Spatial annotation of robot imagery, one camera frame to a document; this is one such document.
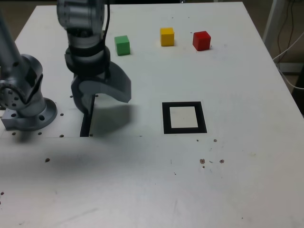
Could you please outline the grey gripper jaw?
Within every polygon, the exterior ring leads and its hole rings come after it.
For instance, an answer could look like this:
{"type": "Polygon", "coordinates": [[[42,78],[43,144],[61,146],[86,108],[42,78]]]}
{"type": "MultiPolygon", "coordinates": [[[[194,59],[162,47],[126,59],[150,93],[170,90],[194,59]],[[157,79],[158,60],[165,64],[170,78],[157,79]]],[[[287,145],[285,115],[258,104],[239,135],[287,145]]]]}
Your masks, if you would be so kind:
{"type": "Polygon", "coordinates": [[[132,97],[130,78],[114,62],[102,74],[83,80],[79,89],[84,95],[105,94],[123,103],[132,97]]]}
{"type": "Polygon", "coordinates": [[[84,115],[91,115],[94,108],[94,96],[88,95],[80,91],[80,84],[82,80],[77,76],[74,75],[71,90],[74,99],[74,103],[76,107],[84,114],[84,115]]]}

